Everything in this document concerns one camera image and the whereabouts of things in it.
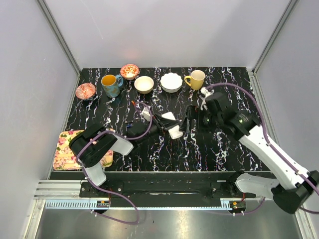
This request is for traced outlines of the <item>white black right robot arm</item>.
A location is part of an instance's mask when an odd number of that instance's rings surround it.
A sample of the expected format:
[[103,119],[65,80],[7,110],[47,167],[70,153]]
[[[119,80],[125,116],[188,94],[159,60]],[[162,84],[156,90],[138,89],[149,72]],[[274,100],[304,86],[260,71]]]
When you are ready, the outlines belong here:
[[245,110],[236,110],[222,93],[205,94],[201,106],[189,106],[181,129],[188,131],[192,123],[201,133],[222,130],[228,137],[251,150],[275,175],[274,179],[235,173],[227,184],[227,193],[242,193],[273,199],[276,205],[294,214],[319,184],[318,171],[308,171],[289,157],[263,132],[257,118]]

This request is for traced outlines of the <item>white remote control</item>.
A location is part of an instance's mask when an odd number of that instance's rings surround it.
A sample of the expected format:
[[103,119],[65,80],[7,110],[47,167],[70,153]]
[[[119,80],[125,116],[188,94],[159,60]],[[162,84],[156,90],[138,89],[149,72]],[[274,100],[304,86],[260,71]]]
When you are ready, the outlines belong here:
[[168,133],[171,139],[178,139],[183,136],[183,132],[179,130],[179,126],[176,125],[175,127],[168,130]]

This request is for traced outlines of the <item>white battery cover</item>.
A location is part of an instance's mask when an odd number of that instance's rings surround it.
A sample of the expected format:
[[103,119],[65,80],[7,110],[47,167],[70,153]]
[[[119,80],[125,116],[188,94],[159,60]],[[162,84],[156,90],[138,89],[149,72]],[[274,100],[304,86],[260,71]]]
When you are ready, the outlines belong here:
[[168,120],[175,120],[175,117],[172,112],[167,112],[165,114],[162,114],[162,117]]

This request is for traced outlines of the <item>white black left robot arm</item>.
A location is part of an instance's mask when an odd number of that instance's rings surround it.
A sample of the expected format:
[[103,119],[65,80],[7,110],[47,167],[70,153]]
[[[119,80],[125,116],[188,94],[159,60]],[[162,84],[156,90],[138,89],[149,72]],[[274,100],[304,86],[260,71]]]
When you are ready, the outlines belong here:
[[109,150],[128,155],[140,143],[155,134],[168,132],[171,139],[183,136],[179,122],[171,112],[151,116],[149,112],[143,111],[141,116],[150,124],[132,126],[127,136],[107,130],[100,124],[94,124],[70,141],[69,148],[88,180],[92,182],[90,190],[97,197],[106,195],[108,191],[107,177],[100,161]]

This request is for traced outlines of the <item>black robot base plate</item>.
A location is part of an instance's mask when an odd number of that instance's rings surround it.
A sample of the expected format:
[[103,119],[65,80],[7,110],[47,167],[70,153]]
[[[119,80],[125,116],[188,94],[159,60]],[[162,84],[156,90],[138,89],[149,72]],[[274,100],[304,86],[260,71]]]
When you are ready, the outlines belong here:
[[106,181],[84,183],[81,194],[103,196],[105,190],[133,195],[192,195],[204,198],[249,198],[235,186],[235,172],[107,172]]

